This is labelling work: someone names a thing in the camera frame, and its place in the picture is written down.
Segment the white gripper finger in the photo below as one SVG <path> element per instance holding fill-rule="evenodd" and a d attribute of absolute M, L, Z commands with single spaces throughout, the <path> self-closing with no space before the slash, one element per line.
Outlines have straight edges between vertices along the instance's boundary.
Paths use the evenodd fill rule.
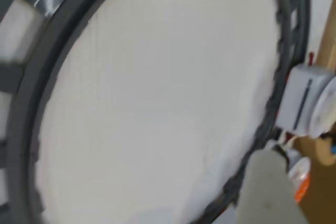
<path fill-rule="evenodd" d="M 285 157 L 276 151 L 253 153 L 236 208 L 237 223 L 308 223 L 294 199 L 286 168 Z"/>

